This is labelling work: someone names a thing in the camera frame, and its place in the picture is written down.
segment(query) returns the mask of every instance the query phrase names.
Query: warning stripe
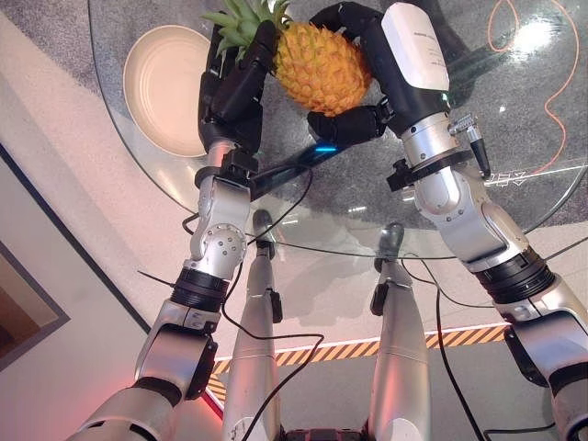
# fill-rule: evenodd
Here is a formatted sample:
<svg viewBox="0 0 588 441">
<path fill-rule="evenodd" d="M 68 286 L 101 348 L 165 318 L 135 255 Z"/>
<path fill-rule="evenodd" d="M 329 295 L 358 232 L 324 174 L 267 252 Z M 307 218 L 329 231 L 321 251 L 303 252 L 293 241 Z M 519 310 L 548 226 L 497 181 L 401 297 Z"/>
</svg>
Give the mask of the warning stripe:
<svg viewBox="0 0 588 441">
<path fill-rule="evenodd" d="M 473 327 L 469 329 L 447 330 L 442 332 L 445 347 L 461 345 L 478 345 L 490 342 L 501 342 L 504 340 L 503 331 L 505 325 Z M 425 333 L 426 347 L 438 348 L 439 339 L 436 332 Z M 321 361 L 344 360 L 358 358 L 361 356 L 374 356 L 379 351 L 379 340 L 367 340 L 340 345 L 327 344 L 319 346 L 319 349 L 312 358 L 312 363 Z M 276 353 L 276 364 L 278 366 L 300 365 L 306 361 L 311 353 L 310 348 L 280 351 Z M 230 359 L 222 359 L 215 363 L 213 374 L 210 376 L 209 390 L 214 393 L 217 399 L 224 403 L 227 390 L 219 379 L 219 374 L 229 372 L 231 367 Z"/>
</svg>

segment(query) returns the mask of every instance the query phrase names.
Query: wire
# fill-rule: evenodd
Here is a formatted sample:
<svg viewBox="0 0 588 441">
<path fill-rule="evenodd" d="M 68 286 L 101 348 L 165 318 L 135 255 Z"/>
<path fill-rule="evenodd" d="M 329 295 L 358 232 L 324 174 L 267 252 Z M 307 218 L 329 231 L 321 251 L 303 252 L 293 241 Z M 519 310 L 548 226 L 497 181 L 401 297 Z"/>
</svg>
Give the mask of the wire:
<svg viewBox="0 0 588 441">
<path fill-rule="evenodd" d="M 490 438 L 490 435 L 499 435 L 499 434 L 505 434 L 505 435 L 516 435 L 516 434 L 534 434 L 535 432 L 546 432 L 549 429 L 552 429 L 553 427 L 555 427 L 555 422 L 551 423 L 549 425 L 543 425 L 541 427 L 529 427 L 527 429 L 488 429 L 488 430 L 484 430 L 484 439 L 486 441 L 492 441 L 492 439 Z"/>
<path fill-rule="evenodd" d="M 241 331 L 243 331 L 244 333 L 249 335 L 251 338 L 254 338 L 255 340 L 281 340 L 281 339 L 286 339 L 286 338 L 317 337 L 316 343 L 314 344 L 314 346 L 312 347 L 312 350 L 309 352 L 308 356 L 305 358 L 305 360 L 302 362 L 302 364 L 300 366 L 298 366 L 296 369 L 294 369 L 292 372 L 290 372 L 290 374 L 287 375 L 284 379 L 282 379 L 282 381 L 277 386 L 275 386 L 275 388 L 272 389 L 272 391 L 269 393 L 269 395 L 267 395 L 267 398 L 264 400 L 262 405 L 259 407 L 259 410 L 255 414 L 253 420 L 249 424 L 249 428 L 247 429 L 247 431 L 245 432 L 245 435 L 243 436 L 243 438 L 241 440 L 241 441 L 246 441 L 249 438 L 249 436 L 251 435 L 251 433 L 254 431 L 255 424 L 257 423 L 257 421 L 259 421 L 259 418 L 261 418 L 261 415 L 263 414 L 267 405 L 272 401 L 272 399 L 277 395 L 277 393 L 284 386 L 286 386 L 286 384 L 291 379 L 293 379 L 299 372 L 301 372 L 305 367 L 307 367 L 308 364 L 311 362 L 311 360 L 314 358 L 314 355 L 316 354 L 316 351 L 317 351 L 319 345 L 324 340 L 324 335 L 323 334 L 283 334 L 283 335 L 274 335 L 271 337 L 264 337 L 264 336 L 255 335 L 255 334 L 249 332 L 244 326 L 242 326 L 240 323 L 235 321 L 231 316 L 229 316 L 229 314 L 225 310 L 225 305 L 227 303 L 227 300 L 231 296 L 232 292 L 234 291 L 235 287 L 237 286 L 237 282 L 239 281 L 239 278 L 241 277 L 242 270 L 243 270 L 243 263 L 241 263 L 239 265 L 239 270 L 237 271 L 237 276 L 235 277 L 234 281 L 232 282 L 232 286 L 229 289 L 229 292 L 227 293 L 227 296 L 225 297 L 224 302 L 220 306 L 220 311 L 222 312 L 222 316 L 229 323 L 233 324 L 234 326 L 236 326 Z"/>
<path fill-rule="evenodd" d="M 263 232 L 261 232 L 260 234 L 257 234 L 251 241 L 249 241 L 247 243 L 248 245 L 255 242 L 257 239 L 264 236 L 268 232 L 271 232 L 274 229 L 274 227 L 276 227 L 286 216 L 289 215 L 289 213 L 292 210 L 294 210 L 302 202 L 302 200 L 306 197 L 307 193 L 311 189 L 312 179 L 314 178 L 314 173 L 312 172 L 312 169 L 310 167 L 305 166 L 305 165 L 292 165 L 289 168 L 295 168 L 295 167 L 304 167 L 304 168 L 306 168 L 307 172 L 309 172 L 309 182 L 306 185 L 304 192 L 302 192 L 302 195 L 300 196 L 300 198 L 289 209 L 287 209 L 284 212 L 284 214 L 282 214 L 279 218 L 277 218 L 277 220 L 274 223 L 272 223 L 269 227 L 267 227 Z"/>
<path fill-rule="evenodd" d="M 145 272 L 141 271 L 140 269 L 138 269 L 137 272 L 139 274 L 141 274 L 142 276 L 150 278 L 151 280 L 155 280 L 156 282 L 163 283 L 164 285 L 167 285 L 170 288 L 175 288 L 175 283 L 167 282 L 167 281 L 163 280 L 162 278 L 152 276 L 151 274 L 145 273 Z"/>
<path fill-rule="evenodd" d="M 447 376 L 453 385 L 453 389 L 458 395 L 459 402 L 461 402 L 461 407 L 463 407 L 466 416 L 468 417 L 469 424 L 476 434 L 478 441 L 484 441 L 484 438 L 481 434 L 480 428 L 474 415 L 471 413 L 469 409 L 468 402 L 466 398 L 461 393 L 461 389 L 459 388 L 458 382 L 453 375 L 453 371 L 451 370 L 451 366 L 449 365 L 449 361 L 447 360 L 447 354 L 445 352 L 445 344 L 443 343 L 443 331 L 441 331 L 441 289 L 437 288 L 437 296 L 436 296 L 436 303 L 435 303 L 435 316 L 437 322 L 437 340 L 439 341 L 439 350 L 441 351 L 441 357 L 443 358 L 443 365 L 445 366 L 445 371 L 447 372 Z"/>
<path fill-rule="evenodd" d="M 187 225 L 191 221 L 195 221 L 196 219 L 198 219 L 198 217 L 199 217 L 198 213 L 194 213 L 193 215 L 188 216 L 187 218 L 182 220 L 182 228 L 184 229 L 185 232 L 187 232 L 190 235 L 194 234 L 194 232 L 192 230 L 190 230 Z"/>
<path fill-rule="evenodd" d="M 428 283 L 429 285 L 434 285 L 440 292 L 441 294 L 443 294 L 443 297 L 445 297 L 447 300 L 449 300 L 452 303 L 455 303 L 456 305 L 459 306 L 465 306 L 467 308 L 478 308 L 478 309 L 486 309 L 486 308 L 494 308 L 492 305 L 470 305 L 468 303 L 463 303 L 461 301 L 455 300 L 451 297 L 449 297 L 445 291 L 441 288 L 441 285 L 439 285 L 439 282 L 437 281 L 437 279 L 435 278 L 435 276 L 433 275 L 433 271 L 431 271 L 431 268 L 429 267 L 429 265 L 422 259 L 420 258 L 417 254 L 415 253 L 410 253 L 413 256 L 415 256 L 415 260 L 420 260 L 421 263 L 423 264 L 424 268 L 426 269 L 427 273 L 429 273 L 429 276 L 431 276 L 431 278 L 433 279 L 433 281 L 431 280 L 425 280 L 423 278 L 419 278 L 415 275 L 413 275 L 413 273 L 411 273 L 408 268 L 406 267 L 406 264 L 404 264 L 404 257 L 401 259 L 401 265 L 402 267 L 406 270 L 406 272 L 408 273 L 408 275 L 412 278 L 414 278 L 415 280 L 418 280 L 420 282 L 424 282 L 424 283 Z"/>
<path fill-rule="evenodd" d="M 511 47 L 513 46 L 513 44 L 515 43 L 515 38 L 512 39 L 509 43 L 507 43 L 502 48 L 496 48 L 493 45 L 493 43 L 492 43 L 492 36 L 491 36 L 491 34 L 492 34 L 492 22 L 494 20 L 494 15 L 496 14 L 496 11 L 500 7 L 500 5 L 503 3 L 503 1 L 506 1 L 508 3 L 508 5 L 510 6 L 511 10 L 513 11 L 513 14 L 514 14 L 514 22 L 515 22 L 515 33 L 514 33 L 515 35 L 518 32 L 519 25 L 520 25 L 518 14 L 516 13 L 515 6 L 511 2 L 511 0 L 498 0 L 496 2 L 496 4 L 494 5 L 494 8 L 492 9 L 492 12 L 490 13 L 490 17 L 488 18 L 488 26 L 486 28 L 486 38 L 488 40 L 488 45 L 490 46 L 490 48 L 494 52 L 505 52 L 505 51 L 509 51 L 511 49 Z M 576 68 L 578 67 L 578 60 L 580 58 L 580 37 L 578 36 L 578 29 L 576 28 L 575 23 L 571 19 L 570 14 L 565 9 L 565 7 L 563 7 L 557 0 L 551 0 L 551 3 L 553 5 L 555 5 L 555 7 L 557 7 L 561 11 L 561 13 L 566 17 L 566 19 L 570 22 L 571 30 L 573 31 L 573 35 L 574 35 L 575 43 L 576 43 L 576 52 L 575 52 L 573 66 L 571 67 L 570 74 L 568 75 L 568 78 L 563 83 L 563 85 L 561 85 L 560 89 L 558 89 L 558 91 L 555 94 L 553 94 L 552 96 L 550 96 L 548 98 L 548 100 L 545 102 L 545 104 L 543 105 L 543 109 L 545 110 L 545 113 L 547 113 L 548 116 L 551 119 L 553 119 L 558 124 L 558 126 L 560 126 L 560 129 L 561 129 L 561 143 L 560 143 L 560 147 L 559 147 L 559 149 L 556 151 L 556 153 L 551 157 L 551 159 L 546 164 L 540 166 L 537 170 L 531 172 L 531 175 L 535 175 L 537 173 L 541 173 L 544 170 L 550 168 L 558 160 L 558 158 L 560 157 L 561 153 L 563 152 L 563 149 L 565 147 L 566 140 L 567 140 L 566 126 L 563 124 L 563 122 L 561 122 L 561 119 L 549 109 L 549 105 L 551 104 L 551 102 L 555 98 L 557 98 L 558 96 L 560 96 L 561 93 L 570 84 L 573 76 L 576 73 Z"/>
<path fill-rule="evenodd" d="M 488 27 L 486 28 L 486 40 L 488 41 L 488 46 L 490 46 L 490 49 L 492 49 L 493 51 L 499 52 L 499 53 L 500 52 L 506 52 L 506 51 L 510 50 L 511 47 L 513 46 L 513 43 L 515 43 L 515 40 L 512 39 L 510 42 L 507 42 L 501 48 L 497 48 L 492 43 L 492 22 L 494 21 L 494 14 L 496 14 L 496 11 L 500 7 L 500 5 L 503 3 L 503 1 L 504 0 L 498 0 L 496 2 L 496 5 L 494 5 L 494 8 L 492 9 L 492 12 L 490 13 L 490 17 L 488 18 Z M 518 32 L 518 30 L 520 28 L 520 21 L 518 19 L 518 14 L 516 13 L 515 6 L 511 2 L 511 0 L 506 0 L 506 3 L 510 6 L 511 10 L 513 11 L 513 16 L 514 16 L 514 34 L 516 35 L 516 32 Z"/>
<path fill-rule="evenodd" d="M 550 260 L 550 259 L 552 259 L 554 257 L 557 257 L 558 255 L 563 254 L 566 251 L 569 251 L 571 248 L 573 248 L 575 246 L 578 246 L 580 243 L 583 243 L 583 242 L 586 242 L 586 241 L 588 241 L 588 236 L 586 236 L 586 237 L 580 239 L 579 241 L 576 241 L 576 242 L 574 242 L 574 243 L 566 246 L 565 248 L 561 248 L 559 251 L 557 251 L 557 252 L 555 252 L 553 254 L 548 255 L 544 260 L 547 262 L 548 260 Z"/>
<path fill-rule="evenodd" d="M 293 167 L 300 167 L 300 166 L 302 166 L 302 165 L 293 165 L 293 166 L 288 166 L 288 167 L 284 166 L 284 167 L 280 167 L 280 168 L 286 169 L 286 168 L 293 168 Z M 300 196 L 300 198 L 292 205 L 292 207 L 290 207 L 289 209 L 287 209 L 286 212 L 284 214 L 282 214 L 282 216 L 280 216 L 268 228 L 266 228 L 265 231 L 263 231 L 261 234 L 256 235 L 251 241 L 249 241 L 247 243 L 247 245 L 250 245 L 251 243 L 255 242 L 257 239 L 259 239 L 260 237 L 262 237 L 263 235 L 265 235 L 266 233 L 268 233 L 272 229 L 274 229 L 274 227 L 276 227 L 286 216 L 288 216 L 288 214 L 292 210 L 294 210 L 301 203 L 301 201 L 306 197 L 306 195 L 308 194 L 309 190 L 311 189 L 312 179 L 313 179 L 313 172 L 312 172 L 312 170 L 311 170 L 310 167 L 305 167 L 305 168 L 307 168 L 307 171 L 309 172 L 309 182 L 308 182 L 306 188 L 304 189 L 304 192 Z M 273 335 L 273 336 L 261 336 L 261 335 L 255 335 L 255 334 L 251 333 L 248 329 L 246 329 L 240 323 L 238 323 L 237 321 L 235 321 L 227 313 L 227 311 L 226 311 L 226 303 L 227 303 L 227 300 L 231 297 L 231 294 L 234 292 L 235 287 L 237 286 L 237 283 L 239 282 L 239 279 L 241 277 L 241 273 L 242 272 L 243 272 L 243 262 L 241 262 L 239 264 L 239 270 L 237 271 L 237 275 L 236 275 L 234 281 L 232 282 L 231 288 L 227 292 L 227 295 L 225 296 L 224 301 L 222 302 L 222 304 L 220 306 L 220 311 L 222 313 L 222 316 L 227 320 L 227 322 L 229 322 L 230 324 L 236 326 L 238 329 L 240 329 L 241 331 L 243 331 L 244 333 L 246 333 L 247 335 L 249 335 L 251 338 L 254 338 L 255 340 L 282 340 L 282 339 L 301 338 L 301 337 L 316 337 L 317 338 L 317 341 L 314 344 L 314 346 L 312 347 L 312 350 L 309 352 L 308 356 L 304 359 L 304 361 L 302 362 L 302 364 L 300 364 L 300 366 L 298 366 L 296 369 L 294 369 L 292 372 L 290 372 L 289 375 L 287 375 L 284 379 L 282 379 L 282 381 L 280 381 L 279 384 L 277 386 L 275 386 L 275 388 L 273 388 L 272 391 L 267 395 L 266 399 L 261 404 L 261 406 L 259 407 L 259 410 L 255 414 L 253 420 L 249 424 L 249 427 L 247 428 L 247 431 L 243 435 L 243 438 L 242 438 L 241 441 L 246 441 L 249 438 L 249 436 L 251 435 L 251 433 L 254 431 L 255 425 L 259 421 L 259 418 L 261 418 L 261 415 L 263 414 L 263 412 L 266 409 L 267 405 L 272 401 L 272 399 L 277 395 L 277 393 L 284 386 L 286 386 L 286 384 L 291 379 L 293 379 L 299 372 L 301 372 L 305 367 L 307 367 L 308 364 L 311 362 L 311 360 L 314 358 L 314 355 L 316 354 L 316 351 L 317 351 L 319 345 L 322 343 L 322 341 L 324 341 L 324 335 L 323 334 L 309 333 L 309 334 L 283 334 L 283 335 Z"/>
<path fill-rule="evenodd" d="M 579 241 L 571 243 L 570 245 L 560 249 L 558 252 L 548 256 L 545 260 L 549 260 L 557 255 L 566 253 L 567 251 L 570 251 L 570 249 L 572 249 L 572 248 L 574 248 L 574 247 L 576 247 L 586 241 L 588 241 L 588 237 L 584 237 L 584 238 L 580 239 Z M 435 276 L 433 275 L 432 271 L 430 270 L 430 268 L 428 267 L 426 262 L 423 259 L 420 259 L 420 260 L 421 260 L 421 263 L 424 265 L 424 267 L 427 269 L 429 276 L 431 276 L 431 278 L 434 280 L 433 282 L 430 280 L 425 280 L 423 278 L 419 278 L 419 277 L 412 275 L 408 271 L 408 269 L 406 268 L 404 261 L 402 259 L 401 259 L 401 264 L 402 264 L 402 267 L 404 267 L 404 269 L 408 272 L 408 274 L 412 278 L 414 278 L 416 280 L 420 280 L 424 283 L 435 285 L 437 287 L 436 300 L 435 300 L 435 318 L 436 318 L 437 340 L 439 342 L 439 350 L 441 352 L 441 357 L 443 358 L 443 365 L 444 365 L 445 370 L 447 372 L 447 376 L 449 377 L 449 380 L 451 381 L 453 389 L 454 389 L 455 393 L 458 395 L 459 402 L 461 403 L 461 406 L 463 407 L 463 410 L 466 413 L 466 416 L 468 417 L 469 423 L 470 423 L 476 437 L 478 438 L 478 440 L 479 441 L 492 441 L 490 439 L 490 434 L 497 434 L 497 435 L 498 434 L 512 434 L 512 435 L 514 435 L 514 434 L 529 434 L 529 433 L 535 433 L 535 432 L 543 432 L 543 431 L 546 431 L 546 430 L 549 430 L 550 428 L 552 428 L 555 425 L 555 423 L 552 423 L 552 424 L 549 424 L 546 426 L 531 427 L 531 428 L 525 428 L 525 429 L 488 429 L 483 432 L 483 438 L 482 438 L 482 434 L 480 433 L 480 427 L 478 426 L 478 423 L 476 422 L 476 419 L 473 416 L 471 409 L 469 408 L 468 402 L 466 401 L 465 397 L 463 396 L 463 393 L 461 392 L 461 388 L 459 387 L 458 382 L 456 381 L 456 378 L 453 375 L 453 371 L 451 369 L 451 366 L 449 365 L 449 360 L 447 359 L 445 344 L 443 342 L 443 331 L 442 331 L 442 323 L 441 323 L 441 294 L 443 293 L 443 290 L 439 286 L 439 283 L 435 279 Z"/>
</svg>

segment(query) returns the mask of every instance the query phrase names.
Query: wall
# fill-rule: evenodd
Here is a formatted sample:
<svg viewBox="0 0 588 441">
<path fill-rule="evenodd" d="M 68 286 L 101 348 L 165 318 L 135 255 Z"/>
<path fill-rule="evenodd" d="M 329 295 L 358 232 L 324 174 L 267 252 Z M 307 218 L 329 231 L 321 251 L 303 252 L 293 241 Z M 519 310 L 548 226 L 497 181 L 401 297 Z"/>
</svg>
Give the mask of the wall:
<svg viewBox="0 0 588 441">
<path fill-rule="evenodd" d="M 0 241 L 71 318 L 0 373 L 0 439 L 63 440 L 132 383 L 145 334 L 2 161 L 0 201 Z M 181 413 L 178 433 L 215 439 L 220 422 L 205 404 Z"/>
</svg>

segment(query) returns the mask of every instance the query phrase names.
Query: round glass table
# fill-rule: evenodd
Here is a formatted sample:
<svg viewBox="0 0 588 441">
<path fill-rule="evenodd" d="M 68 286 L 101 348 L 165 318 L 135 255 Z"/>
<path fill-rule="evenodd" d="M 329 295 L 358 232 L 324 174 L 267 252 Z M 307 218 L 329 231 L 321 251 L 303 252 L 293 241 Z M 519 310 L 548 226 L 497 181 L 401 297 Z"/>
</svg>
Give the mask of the round glass table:
<svg viewBox="0 0 588 441">
<path fill-rule="evenodd" d="M 288 13 L 304 21 L 332 3 L 292 0 Z M 383 11 L 392 2 L 359 3 Z M 413 3 L 432 18 L 444 49 L 452 118 L 467 113 L 479 118 L 492 166 L 486 182 L 491 198 L 523 229 L 536 228 L 569 197 L 586 171 L 587 73 L 576 64 L 578 56 L 585 58 L 588 41 L 583 34 L 577 40 L 575 28 L 587 21 L 588 8 L 581 7 L 582 0 L 566 2 L 565 11 L 555 0 L 523 0 L 516 2 L 515 14 L 505 2 L 492 14 L 495 2 L 490 0 L 475 7 L 465 0 Z M 200 16 L 221 9 L 221 0 L 89 1 L 96 71 L 114 125 L 142 170 L 187 211 L 198 204 L 194 175 L 206 160 L 164 153 L 141 133 L 125 103 L 123 68 L 133 43 L 148 30 L 177 24 L 209 38 L 211 24 Z M 365 101 L 374 104 L 378 99 L 373 84 Z M 262 103 L 258 159 L 264 170 L 313 140 L 305 111 L 285 98 L 273 77 L 266 81 Z M 386 177 L 402 157 L 400 142 L 387 130 L 382 138 L 317 166 L 308 195 L 281 221 L 277 238 L 298 247 L 371 255 L 382 226 L 398 221 L 406 231 L 406 254 L 450 256 L 434 225 L 417 212 L 411 192 L 390 192 Z M 306 182 L 307 176 L 299 176 L 258 199 L 254 207 L 267 209 L 276 219 L 300 197 Z"/>
</svg>

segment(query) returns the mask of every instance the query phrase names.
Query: gray carpet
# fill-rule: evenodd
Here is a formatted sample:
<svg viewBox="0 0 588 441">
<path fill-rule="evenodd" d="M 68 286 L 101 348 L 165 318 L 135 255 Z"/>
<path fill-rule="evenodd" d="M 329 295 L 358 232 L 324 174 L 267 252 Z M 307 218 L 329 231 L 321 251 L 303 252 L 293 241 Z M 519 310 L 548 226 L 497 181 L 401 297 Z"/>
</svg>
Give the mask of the gray carpet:
<svg viewBox="0 0 588 441">
<path fill-rule="evenodd" d="M 299 0 L 293 3 L 292 15 L 307 19 L 332 2 Z M 362 3 L 380 9 L 390 4 L 375 0 Z M 548 23 L 551 43 L 527 55 L 496 56 L 485 48 L 486 22 L 494 2 L 468 7 L 469 2 L 465 0 L 446 0 L 441 2 L 440 10 L 435 10 L 430 2 L 421 3 L 434 9 L 429 12 L 434 16 L 435 24 L 444 26 L 441 31 L 437 29 L 437 33 L 455 32 L 470 51 L 478 54 L 475 61 L 462 63 L 456 72 L 452 72 L 452 78 L 458 82 L 452 92 L 461 100 L 454 115 L 473 111 L 480 117 L 494 171 L 506 174 L 519 169 L 533 170 L 546 163 L 557 151 L 561 133 L 555 122 L 545 115 L 543 104 L 569 74 L 574 55 L 573 34 L 567 20 L 549 0 L 515 2 L 522 25 L 537 21 Z M 584 68 L 584 48 L 588 39 L 582 26 L 588 20 L 588 9 L 580 8 L 582 0 L 562 3 L 579 29 L 582 47 L 574 80 L 552 105 L 568 131 L 566 149 L 560 160 L 569 161 L 585 158 L 588 148 L 588 95 Z M 204 10 L 219 8 L 221 2 L 213 0 L 92 2 L 96 61 L 103 92 L 111 108 L 127 114 L 120 72 L 128 50 L 138 36 L 166 23 L 190 26 L 209 36 L 210 26 L 199 19 L 199 15 Z M 26 0 L 0 0 L 0 9 L 81 85 L 100 93 L 85 2 L 47 0 L 31 4 Z M 509 14 L 507 7 L 498 11 L 493 35 L 499 37 L 509 32 L 512 26 Z M 468 56 L 468 51 L 446 52 L 447 64 L 459 64 Z M 260 154 L 265 166 L 278 162 L 309 142 L 304 111 L 283 99 L 280 89 L 273 79 L 267 81 Z M 373 102 L 378 97 L 378 89 L 374 86 L 367 101 Z M 499 112 L 500 106 L 505 107 L 504 112 Z M 350 208 L 364 206 L 367 209 L 355 215 L 364 221 L 383 224 L 402 220 L 409 227 L 432 228 L 412 203 L 402 202 L 401 195 L 391 194 L 386 185 L 385 177 L 392 172 L 392 163 L 401 157 L 401 146 L 389 132 L 383 140 L 350 149 L 317 168 L 313 188 L 303 204 L 316 212 L 345 215 Z M 519 224 L 529 227 L 561 198 L 576 174 L 577 170 L 543 175 L 527 179 L 520 186 L 513 183 L 508 187 L 492 186 L 489 192 Z M 301 181 L 288 184 L 275 195 L 293 200 L 300 193 L 301 185 Z M 545 225 L 588 219 L 586 192 L 584 179 L 575 195 Z"/>
</svg>

